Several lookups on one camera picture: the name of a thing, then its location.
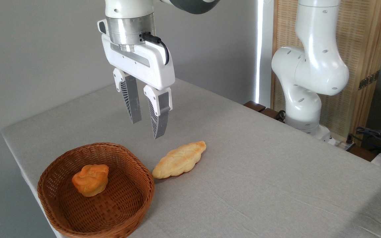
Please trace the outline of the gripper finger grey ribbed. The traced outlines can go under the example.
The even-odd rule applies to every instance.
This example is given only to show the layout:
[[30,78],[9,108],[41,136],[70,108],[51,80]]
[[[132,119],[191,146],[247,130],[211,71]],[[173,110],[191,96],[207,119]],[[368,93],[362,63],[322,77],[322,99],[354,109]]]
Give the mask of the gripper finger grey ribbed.
[[115,68],[112,74],[115,81],[115,87],[123,96],[132,123],[134,124],[141,121],[142,114],[136,78],[118,68]]
[[154,138],[157,139],[165,134],[168,124],[168,113],[172,110],[172,96],[170,87],[164,90],[146,85],[144,94],[148,99],[149,113]]

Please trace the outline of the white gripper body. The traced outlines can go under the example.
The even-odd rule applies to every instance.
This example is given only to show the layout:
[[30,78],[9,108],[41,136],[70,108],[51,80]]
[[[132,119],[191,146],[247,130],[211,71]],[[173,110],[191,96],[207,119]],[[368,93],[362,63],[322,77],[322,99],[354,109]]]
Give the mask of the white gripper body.
[[142,82],[163,90],[175,83],[172,58],[165,65],[165,48],[152,42],[134,45],[133,52],[120,50],[119,45],[111,42],[107,20],[98,21],[102,33],[102,44],[108,62],[115,68],[136,77]]

